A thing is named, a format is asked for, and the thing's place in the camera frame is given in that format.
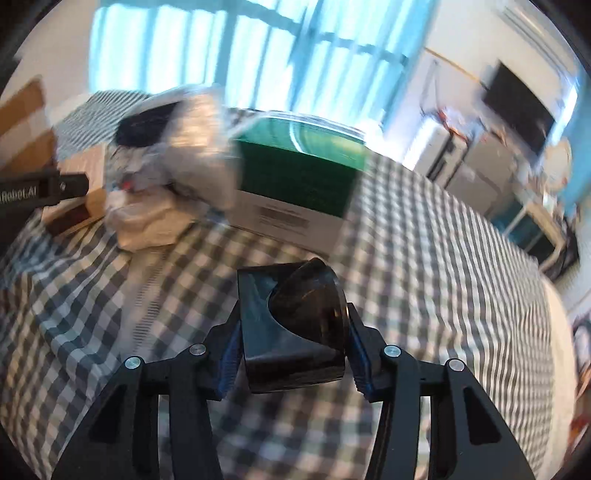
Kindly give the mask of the small wooden box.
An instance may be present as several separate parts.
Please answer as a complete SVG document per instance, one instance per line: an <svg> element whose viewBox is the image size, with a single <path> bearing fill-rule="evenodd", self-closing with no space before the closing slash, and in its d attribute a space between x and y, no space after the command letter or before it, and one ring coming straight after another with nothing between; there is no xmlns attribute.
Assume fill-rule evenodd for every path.
<svg viewBox="0 0 591 480"><path fill-rule="evenodd" d="M99 143L59 164L64 199L45 207L42 222L54 237L66 236L104 216L106 143Z"/></svg>

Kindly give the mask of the black white plastic bag bundle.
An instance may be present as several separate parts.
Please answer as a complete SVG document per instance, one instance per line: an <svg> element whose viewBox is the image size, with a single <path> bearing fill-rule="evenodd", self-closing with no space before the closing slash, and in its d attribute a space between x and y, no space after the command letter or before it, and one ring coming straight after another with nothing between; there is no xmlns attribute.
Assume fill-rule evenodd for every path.
<svg viewBox="0 0 591 480"><path fill-rule="evenodd" d="M127 111L107 147L105 224L128 252L172 245L209 210L230 211L241 176L221 89L156 94Z"/></svg>

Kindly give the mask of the black square box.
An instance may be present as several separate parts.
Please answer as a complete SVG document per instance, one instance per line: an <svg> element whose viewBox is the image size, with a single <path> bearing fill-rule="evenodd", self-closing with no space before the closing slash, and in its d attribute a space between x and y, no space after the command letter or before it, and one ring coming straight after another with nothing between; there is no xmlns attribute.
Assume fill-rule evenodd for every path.
<svg viewBox="0 0 591 480"><path fill-rule="evenodd" d="M238 270L238 303L252 393L342 379L349 313L339 278L324 260Z"/></svg>

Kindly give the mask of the green white carton box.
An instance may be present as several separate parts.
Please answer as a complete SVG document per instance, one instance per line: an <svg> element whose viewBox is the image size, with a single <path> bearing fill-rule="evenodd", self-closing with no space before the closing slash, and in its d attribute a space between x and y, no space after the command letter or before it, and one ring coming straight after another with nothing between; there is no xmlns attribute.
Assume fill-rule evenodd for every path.
<svg viewBox="0 0 591 480"><path fill-rule="evenodd" d="M370 155L363 132L328 119L257 112L232 131L242 178L228 222L329 256Z"/></svg>

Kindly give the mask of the brown cardboard box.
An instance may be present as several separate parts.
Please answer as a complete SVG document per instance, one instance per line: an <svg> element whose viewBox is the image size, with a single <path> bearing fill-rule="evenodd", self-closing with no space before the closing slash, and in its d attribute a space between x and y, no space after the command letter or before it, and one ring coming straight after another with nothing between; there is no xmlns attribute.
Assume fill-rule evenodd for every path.
<svg viewBox="0 0 591 480"><path fill-rule="evenodd" d="M2 178L55 165L57 137L46 114L40 76L1 105L0 134Z"/></svg>

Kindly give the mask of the checkered bed cloth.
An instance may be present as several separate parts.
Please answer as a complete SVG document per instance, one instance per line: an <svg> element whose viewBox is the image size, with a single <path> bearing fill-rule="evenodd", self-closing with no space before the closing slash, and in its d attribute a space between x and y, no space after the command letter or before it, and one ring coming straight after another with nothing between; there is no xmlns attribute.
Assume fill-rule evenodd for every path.
<svg viewBox="0 0 591 480"><path fill-rule="evenodd" d="M239 267L304 258L216 220L192 226L157 267L147 358L171 357L221 323ZM129 262L102 224L56 239L38 218L1 260L1 424L42 479L119 365ZM469 366L542 477L555 368L537 265L472 209L380 155L329 262L387 342ZM379 413L351 378L252 395L238 377L211 422L228 479L360 479Z"/></svg>

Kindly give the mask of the white dressing table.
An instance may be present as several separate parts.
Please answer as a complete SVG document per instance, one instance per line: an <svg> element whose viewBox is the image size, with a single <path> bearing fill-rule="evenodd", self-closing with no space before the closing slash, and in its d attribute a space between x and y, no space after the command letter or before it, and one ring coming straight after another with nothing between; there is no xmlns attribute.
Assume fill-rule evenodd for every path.
<svg viewBox="0 0 591 480"><path fill-rule="evenodd" d="M538 267L556 282L579 259L575 230L563 213L552 213L542 197L519 188L500 200L488 219L511 242L538 262Z"/></svg>

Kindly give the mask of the grey mini fridge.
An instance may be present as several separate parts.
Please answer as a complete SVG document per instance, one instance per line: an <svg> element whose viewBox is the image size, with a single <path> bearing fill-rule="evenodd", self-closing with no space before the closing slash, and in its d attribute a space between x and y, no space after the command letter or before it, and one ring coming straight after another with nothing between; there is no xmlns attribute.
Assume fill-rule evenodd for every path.
<svg viewBox="0 0 591 480"><path fill-rule="evenodd" d="M487 217L510 185L515 168L514 153L494 135L483 133L471 143L446 190Z"/></svg>

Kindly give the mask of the oval vanity mirror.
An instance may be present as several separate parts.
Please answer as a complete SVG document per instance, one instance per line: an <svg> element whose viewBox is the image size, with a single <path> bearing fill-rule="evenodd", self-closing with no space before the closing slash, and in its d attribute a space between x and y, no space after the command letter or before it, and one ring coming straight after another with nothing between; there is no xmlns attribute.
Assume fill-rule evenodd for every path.
<svg viewBox="0 0 591 480"><path fill-rule="evenodd" d="M548 146L543 155L543 186L550 194L559 193L569 182L572 173L572 149L563 137L555 145Z"/></svg>

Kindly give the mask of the white suitcase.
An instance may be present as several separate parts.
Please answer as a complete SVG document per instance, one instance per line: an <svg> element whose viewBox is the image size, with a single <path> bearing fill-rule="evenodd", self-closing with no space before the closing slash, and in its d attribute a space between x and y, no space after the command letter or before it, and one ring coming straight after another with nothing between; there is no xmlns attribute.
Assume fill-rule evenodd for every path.
<svg viewBox="0 0 591 480"><path fill-rule="evenodd" d="M444 187L449 179L446 172L455 148L454 134L434 117L425 117L409 152L417 157L414 171Z"/></svg>

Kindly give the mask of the blue window curtain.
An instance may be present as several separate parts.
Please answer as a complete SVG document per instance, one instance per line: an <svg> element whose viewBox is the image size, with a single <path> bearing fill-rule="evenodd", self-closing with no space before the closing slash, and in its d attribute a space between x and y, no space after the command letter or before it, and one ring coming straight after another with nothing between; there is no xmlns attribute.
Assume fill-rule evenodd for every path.
<svg viewBox="0 0 591 480"><path fill-rule="evenodd" d="M388 128L433 1L103 1L92 91L221 87L229 107Z"/></svg>

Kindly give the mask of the black wall television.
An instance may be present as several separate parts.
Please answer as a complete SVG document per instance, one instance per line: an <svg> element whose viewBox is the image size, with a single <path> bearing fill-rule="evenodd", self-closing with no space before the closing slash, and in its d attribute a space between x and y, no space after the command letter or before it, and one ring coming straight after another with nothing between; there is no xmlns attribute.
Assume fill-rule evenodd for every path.
<svg viewBox="0 0 591 480"><path fill-rule="evenodd" d="M541 100L504 63L497 64L482 101L534 154L542 152L555 119Z"/></svg>

